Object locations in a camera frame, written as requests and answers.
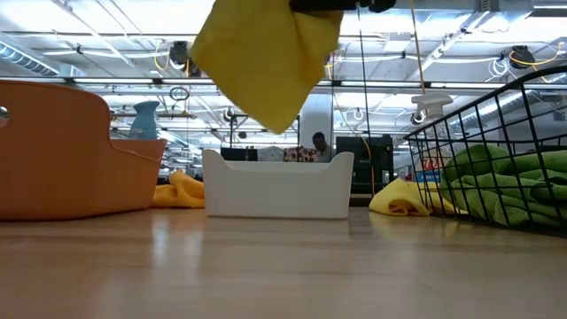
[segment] blue object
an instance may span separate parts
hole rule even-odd
[[[158,126],[154,117],[158,105],[158,101],[146,101],[134,105],[137,115],[130,128],[129,138],[158,139]]]

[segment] black wire basket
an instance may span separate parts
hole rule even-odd
[[[536,71],[405,136],[427,208],[567,237],[566,82]]]

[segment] light wood floor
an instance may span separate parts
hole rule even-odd
[[[567,241],[353,210],[0,223],[0,318],[563,318]]]

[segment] fluorescent light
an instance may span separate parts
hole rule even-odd
[[[534,5],[533,9],[567,9],[567,4]]]
[[[445,83],[434,82],[431,87],[434,89],[499,89],[504,83]]]
[[[65,83],[65,79],[56,77],[2,77],[0,78],[0,80],[39,83]]]
[[[164,84],[214,84],[211,79],[163,79],[162,82]]]
[[[152,84],[151,79],[121,79],[121,78],[74,78],[76,83],[93,84]]]
[[[420,88],[419,82],[378,82],[378,81],[342,81],[341,86],[364,86],[367,87],[383,87],[383,88]]]

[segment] yellow rag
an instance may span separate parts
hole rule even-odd
[[[342,18],[292,12],[289,0],[216,0],[191,58],[235,105],[280,134],[323,78]]]
[[[192,177],[176,171],[169,176],[170,185],[156,187],[152,207],[203,208],[205,207],[205,185]]]
[[[370,202],[370,209],[380,214],[390,216],[429,216],[429,214],[442,214],[445,209],[446,214],[454,214],[453,205],[443,198],[439,198],[435,183],[428,183],[429,191],[425,190],[425,185],[418,185],[415,182],[405,182],[401,179],[394,180],[383,190],[378,192]],[[457,213],[466,214],[465,211],[457,208]]]

